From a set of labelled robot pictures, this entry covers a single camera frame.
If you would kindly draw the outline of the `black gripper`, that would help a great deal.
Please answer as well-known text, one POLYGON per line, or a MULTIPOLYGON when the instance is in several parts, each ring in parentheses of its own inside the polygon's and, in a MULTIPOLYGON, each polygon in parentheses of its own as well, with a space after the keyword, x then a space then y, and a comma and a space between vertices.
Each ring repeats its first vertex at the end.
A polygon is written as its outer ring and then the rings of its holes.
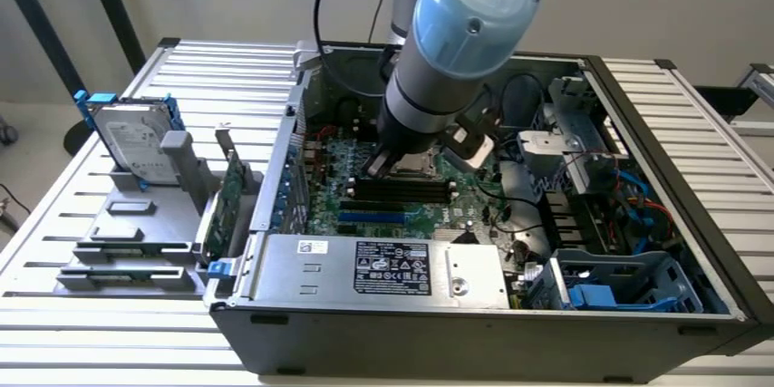
POLYGON ((371 178, 384 178, 406 155, 424 152, 446 133, 414 131, 395 120, 378 120, 376 129, 376 148, 363 165, 363 173, 371 178))

